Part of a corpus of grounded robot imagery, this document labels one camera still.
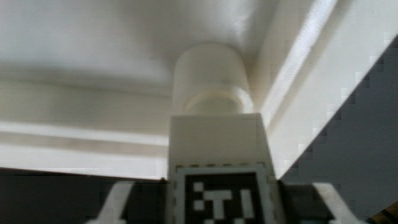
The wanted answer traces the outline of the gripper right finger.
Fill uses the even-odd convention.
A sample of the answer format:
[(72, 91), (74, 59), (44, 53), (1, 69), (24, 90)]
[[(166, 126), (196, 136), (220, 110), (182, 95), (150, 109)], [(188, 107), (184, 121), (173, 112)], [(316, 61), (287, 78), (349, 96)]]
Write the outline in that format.
[(323, 200), (324, 206), (332, 213), (332, 220), (328, 224), (369, 224), (363, 220), (356, 218), (353, 212), (348, 208), (337, 190), (330, 183), (314, 183), (312, 187), (319, 194), (319, 198)]

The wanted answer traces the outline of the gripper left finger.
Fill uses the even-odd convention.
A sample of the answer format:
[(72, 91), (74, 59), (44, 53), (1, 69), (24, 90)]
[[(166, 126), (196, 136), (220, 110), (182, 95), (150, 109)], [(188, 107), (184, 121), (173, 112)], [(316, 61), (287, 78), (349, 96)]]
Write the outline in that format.
[(85, 224), (125, 224), (125, 220), (120, 218), (120, 216), (124, 212), (133, 185), (133, 181), (115, 182), (108, 192), (97, 217), (90, 219)]

